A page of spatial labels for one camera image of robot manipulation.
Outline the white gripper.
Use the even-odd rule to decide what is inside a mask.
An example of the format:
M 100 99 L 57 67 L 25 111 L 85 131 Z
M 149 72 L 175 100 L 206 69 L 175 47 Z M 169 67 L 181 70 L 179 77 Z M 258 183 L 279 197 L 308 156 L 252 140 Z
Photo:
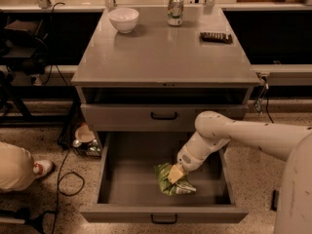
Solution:
M 177 153 L 178 164 L 172 165 L 168 174 L 168 181 L 175 184 L 185 176 L 185 171 L 196 171 L 211 153 L 211 149 L 203 141 L 190 139 Z

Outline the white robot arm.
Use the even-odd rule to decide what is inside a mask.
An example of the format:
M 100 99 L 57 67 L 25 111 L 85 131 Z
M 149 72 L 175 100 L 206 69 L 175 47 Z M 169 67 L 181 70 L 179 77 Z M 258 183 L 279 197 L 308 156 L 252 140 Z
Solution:
M 194 135 L 177 154 L 169 182 L 197 170 L 231 140 L 286 163 L 274 234 L 312 234 L 312 129 L 308 126 L 239 121 L 204 111 L 196 117 Z

